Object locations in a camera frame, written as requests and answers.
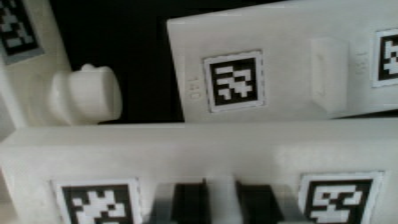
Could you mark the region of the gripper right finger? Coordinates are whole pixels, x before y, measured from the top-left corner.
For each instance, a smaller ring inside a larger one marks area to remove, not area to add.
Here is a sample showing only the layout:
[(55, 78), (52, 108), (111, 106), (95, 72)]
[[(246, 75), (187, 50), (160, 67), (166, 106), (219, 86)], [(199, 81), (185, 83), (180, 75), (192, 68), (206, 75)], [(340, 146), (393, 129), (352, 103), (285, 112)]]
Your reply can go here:
[(278, 224), (286, 220), (274, 189), (269, 184), (237, 182), (244, 224)]

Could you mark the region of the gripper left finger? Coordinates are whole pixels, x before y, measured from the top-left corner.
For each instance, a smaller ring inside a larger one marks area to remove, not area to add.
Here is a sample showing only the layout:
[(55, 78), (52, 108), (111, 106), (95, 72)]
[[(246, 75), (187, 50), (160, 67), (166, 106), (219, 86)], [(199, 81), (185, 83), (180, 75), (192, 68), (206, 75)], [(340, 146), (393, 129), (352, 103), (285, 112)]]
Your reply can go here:
[(206, 181), (159, 185), (150, 224), (210, 224)]

